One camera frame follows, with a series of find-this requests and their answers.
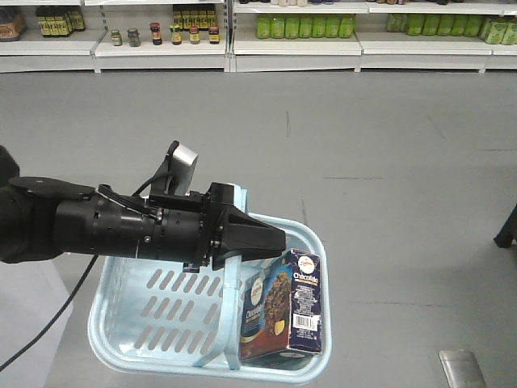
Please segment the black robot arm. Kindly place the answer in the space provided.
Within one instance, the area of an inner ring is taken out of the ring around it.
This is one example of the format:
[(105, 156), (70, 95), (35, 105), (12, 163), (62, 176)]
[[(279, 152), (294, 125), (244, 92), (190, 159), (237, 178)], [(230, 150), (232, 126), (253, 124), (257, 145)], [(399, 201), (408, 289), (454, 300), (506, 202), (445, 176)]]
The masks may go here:
[(1, 260), (19, 264), (70, 252), (181, 263), (188, 272), (221, 269), (237, 255), (245, 261), (280, 256), (281, 230), (236, 206), (235, 187), (189, 186), (196, 154), (178, 141), (140, 191), (126, 196), (110, 186), (21, 176), (1, 152)]

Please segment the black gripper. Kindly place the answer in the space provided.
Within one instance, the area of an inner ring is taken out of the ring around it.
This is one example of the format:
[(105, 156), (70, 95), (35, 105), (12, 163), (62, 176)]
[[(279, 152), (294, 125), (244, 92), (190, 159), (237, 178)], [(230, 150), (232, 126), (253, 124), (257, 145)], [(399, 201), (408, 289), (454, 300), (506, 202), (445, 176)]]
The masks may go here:
[(212, 183), (205, 193), (180, 192), (176, 182), (151, 184), (148, 205), (155, 216), (147, 233), (147, 258), (222, 269), (242, 261), (270, 259), (286, 250), (286, 234), (234, 206), (234, 186)]

